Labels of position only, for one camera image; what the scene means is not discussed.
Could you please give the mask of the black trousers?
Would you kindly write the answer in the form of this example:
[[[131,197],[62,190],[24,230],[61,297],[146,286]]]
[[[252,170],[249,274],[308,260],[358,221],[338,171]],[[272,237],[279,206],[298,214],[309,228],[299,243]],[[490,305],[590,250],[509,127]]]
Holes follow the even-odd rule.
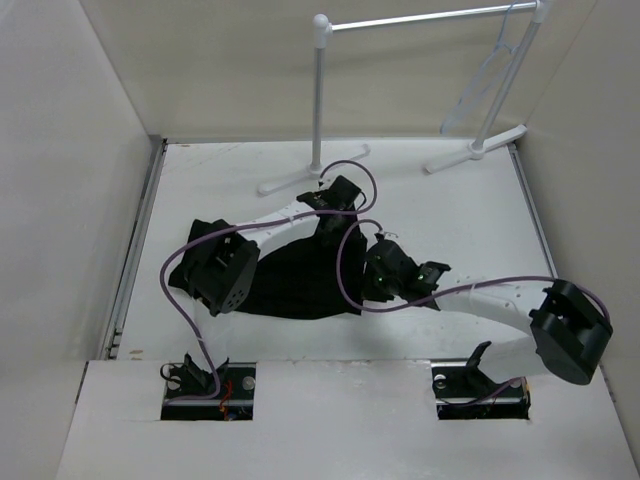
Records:
[[[340,240],[305,238],[265,253],[249,230],[186,250],[168,285],[201,302],[212,316],[239,311],[294,320],[359,316],[367,240],[353,223]]]

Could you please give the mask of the light blue clothes hanger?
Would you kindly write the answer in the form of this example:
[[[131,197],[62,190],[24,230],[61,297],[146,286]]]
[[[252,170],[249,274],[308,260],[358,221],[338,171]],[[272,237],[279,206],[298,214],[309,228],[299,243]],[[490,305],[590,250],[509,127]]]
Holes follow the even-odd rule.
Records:
[[[506,38],[508,20],[515,4],[516,1],[513,1],[502,17],[500,30],[491,52],[471,77],[457,103],[444,117],[439,129],[441,135],[449,133],[454,127],[461,124],[506,75],[520,48],[520,44],[510,42]]]

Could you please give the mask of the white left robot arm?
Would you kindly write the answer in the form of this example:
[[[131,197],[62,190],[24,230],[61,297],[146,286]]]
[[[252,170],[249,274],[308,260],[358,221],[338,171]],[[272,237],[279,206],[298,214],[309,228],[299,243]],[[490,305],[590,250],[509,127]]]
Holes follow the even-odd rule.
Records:
[[[203,332],[173,295],[185,293],[211,317],[243,310],[316,320],[353,312],[344,299],[361,285],[366,242],[355,222],[361,189],[344,176],[298,195],[286,207],[244,225],[193,221],[188,242],[159,273],[162,293],[191,328],[205,364],[191,357],[162,368],[178,398],[214,398],[224,362],[214,360]]]

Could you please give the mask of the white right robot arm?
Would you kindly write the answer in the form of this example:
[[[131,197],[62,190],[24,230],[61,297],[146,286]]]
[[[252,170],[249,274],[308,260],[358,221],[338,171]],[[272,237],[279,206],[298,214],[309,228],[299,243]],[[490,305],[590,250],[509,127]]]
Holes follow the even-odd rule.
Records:
[[[596,296],[570,281],[544,276],[483,280],[446,263],[418,263],[383,235],[365,256],[367,300],[402,299],[431,310],[483,318],[520,332],[508,342],[484,340],[468,358],[464,384],[489,394],[509,380],[553,374],[591,382],[613,335],[610,315]]]

